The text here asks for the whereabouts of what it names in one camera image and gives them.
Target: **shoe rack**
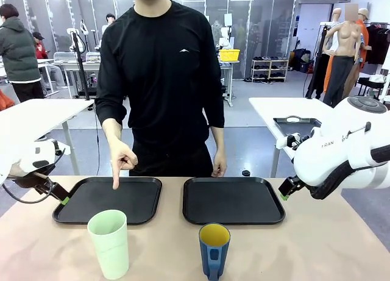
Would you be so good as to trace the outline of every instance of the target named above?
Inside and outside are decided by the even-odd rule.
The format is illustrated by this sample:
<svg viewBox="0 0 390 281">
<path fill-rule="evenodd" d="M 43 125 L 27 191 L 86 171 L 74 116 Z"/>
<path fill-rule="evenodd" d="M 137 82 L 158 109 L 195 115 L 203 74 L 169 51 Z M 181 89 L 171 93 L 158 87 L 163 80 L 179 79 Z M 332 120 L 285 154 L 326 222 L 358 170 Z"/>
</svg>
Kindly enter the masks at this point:
<svg viewBox="0 0 390 281">
<path fill-rule="evenodd" d="M 255 69 L 256 66 L 262 66 L 263 68 Z M 252 60 L 251 75 L 252 82 L 256 80 L 269 80 L 278 79 L 286 80 L 288 70 L 288 60 Z M 283 72 L 282 76 L 273 77 L 274 73 Z"/>
</svg>

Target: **plastic tray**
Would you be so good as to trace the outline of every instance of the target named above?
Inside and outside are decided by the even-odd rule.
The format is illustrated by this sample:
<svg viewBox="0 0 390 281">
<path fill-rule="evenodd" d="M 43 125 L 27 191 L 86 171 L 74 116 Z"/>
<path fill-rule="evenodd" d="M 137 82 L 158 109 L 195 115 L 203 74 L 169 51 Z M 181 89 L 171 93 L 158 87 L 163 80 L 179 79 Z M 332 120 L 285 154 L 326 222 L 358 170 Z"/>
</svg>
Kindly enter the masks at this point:
<svg viewBox="0 0 390 281">
<path fill-rule="evenodd" d="M 158 179 L 122 177 L 117 190 L 113 190 L 112 182 L 112 177 L 81 180 L 70 191 L 69 202 L 54 210 L 54 220 L 87 224 L 95 214 L 111 209 L 124 212 L 127 225 L 140 225 L 154 217 L 162 188 Z"/>
<path fill-rule="evenodd" d="M 314 127 L 321 126 L 321 122 L 316 118 L 300 118 L 299 116 L 274 118 L 274 121 L 284 136 L 294 133 L 299 133 L 301 137 L 310 136 L 311 130 Z"/>
<path fill-rule="evenodd" d="M 271 184 L 257 177 L 190 179 L 184 184 L 183 215 L 193 224 L 270 225 L 285 210 Z"/>
</svg>

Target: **hand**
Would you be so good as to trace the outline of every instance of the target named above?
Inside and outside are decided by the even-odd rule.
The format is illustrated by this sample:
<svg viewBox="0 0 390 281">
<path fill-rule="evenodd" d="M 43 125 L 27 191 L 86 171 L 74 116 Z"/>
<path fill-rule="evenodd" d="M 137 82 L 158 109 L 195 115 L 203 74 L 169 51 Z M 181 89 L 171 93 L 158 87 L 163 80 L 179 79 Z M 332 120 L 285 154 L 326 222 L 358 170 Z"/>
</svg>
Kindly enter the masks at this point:
<svg viewBox="0 0 390 281">
<path fill-rule="evenodd" d="M 225 150 L 217 150 L 214 157 L 214 170 L 212 177 L 223 177 L 227 169 L 227 160 Z"/>
<path fill-rule="evenodd" d="M 121 170 L 132 170 L 138 164 L 137 156 L 133 151 L 121 140 L 115 138 L 109 141 L 111 152 L 111 166 L 114 178 L 112 188 L 119 188 L 119 172 Z"/>
</svg>

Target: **dark green coat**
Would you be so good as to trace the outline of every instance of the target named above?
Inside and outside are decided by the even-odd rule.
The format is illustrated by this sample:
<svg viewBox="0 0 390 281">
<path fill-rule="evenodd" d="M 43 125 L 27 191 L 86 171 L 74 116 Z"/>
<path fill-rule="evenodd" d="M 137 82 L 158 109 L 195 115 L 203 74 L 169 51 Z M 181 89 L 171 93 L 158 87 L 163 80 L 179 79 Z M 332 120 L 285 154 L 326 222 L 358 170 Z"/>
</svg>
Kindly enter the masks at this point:
<svg viewBox="0 0 390 281">
<path fill-rule="evenodd" d="M 26 82 L 41 78 L 34 38 L 17 17 L 8 18 L 0 26 L 0 55 L 9 81 Z"/>
</svg>

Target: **light green cup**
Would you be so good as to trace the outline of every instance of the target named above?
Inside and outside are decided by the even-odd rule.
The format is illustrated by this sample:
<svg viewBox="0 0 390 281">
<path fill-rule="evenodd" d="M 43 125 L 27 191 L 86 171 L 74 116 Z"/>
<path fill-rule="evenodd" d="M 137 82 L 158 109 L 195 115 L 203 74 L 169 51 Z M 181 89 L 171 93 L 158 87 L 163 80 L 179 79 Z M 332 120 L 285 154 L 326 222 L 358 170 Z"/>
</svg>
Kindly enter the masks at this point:
<svg viewBox="0 0 390 281">
<path fill-rule="evenodd" d="M 118 210 L 100 212 L 87 225 L 106 279 L 116 280 L 129 270 L 127 217 Z"/>
</svg>

